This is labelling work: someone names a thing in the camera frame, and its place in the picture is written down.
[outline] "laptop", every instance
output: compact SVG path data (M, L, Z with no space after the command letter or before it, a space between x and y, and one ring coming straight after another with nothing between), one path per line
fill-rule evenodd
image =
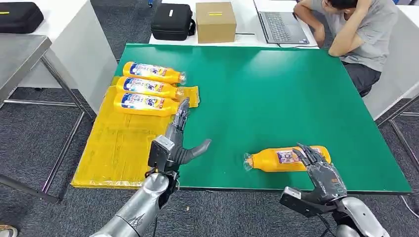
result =
M267 43L309 44L307 36L293 12L267 12L256 8Z

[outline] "hand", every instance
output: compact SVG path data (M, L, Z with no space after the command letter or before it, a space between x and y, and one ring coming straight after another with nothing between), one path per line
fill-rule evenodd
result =
M335 166L311 147L297 143L304 154L297 149L293 152L307 169L308 176L314 185L314 190L306 199L312 203L325 204L337 198L346 196L346 187Z
M358 0L358 3L356 4L356 10L363 10L365 12L368 12L368 9L371 6L372 0Z
M189 97L184 99L173 118L173 122L168 125L166 130L165 137L173 142L173 148L170 153L170 157L166 160L165 170L175 170L179 169L181 164L187 164L192 159L200 156L202 153L206 152L210 146L211 139L206 139L199 146L192 149L186 149L183 147L183 131L185 128L186 120L189 116Z
M326 37L325 26L322 24L321 27L319 27L318 29L314 31L314 39L316 40L317 45L319 47L322 47L323 44L325 43L325 37Z

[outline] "bottle cap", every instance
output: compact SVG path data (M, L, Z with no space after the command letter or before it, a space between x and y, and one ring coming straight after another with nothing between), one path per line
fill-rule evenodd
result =
M243 156L243 166L246 171L253 169L253 156L249 153L245 153Z
M185 97L184 87L178 87L176 89L176 99L178 99L179 101L182 101L184 97Z
M186 83L186 72L181 72L179 76L179 83L184 85Z

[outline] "yellow sticker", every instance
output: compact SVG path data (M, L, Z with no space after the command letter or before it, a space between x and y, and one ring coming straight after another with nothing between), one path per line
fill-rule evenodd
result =
M208 16L222 16L222 12L221 11L208 12Z

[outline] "black hair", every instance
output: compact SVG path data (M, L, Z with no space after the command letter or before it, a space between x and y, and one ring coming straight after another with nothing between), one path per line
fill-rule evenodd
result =
M356 7L358 0L328 0L328 3L334 8L343 10Z

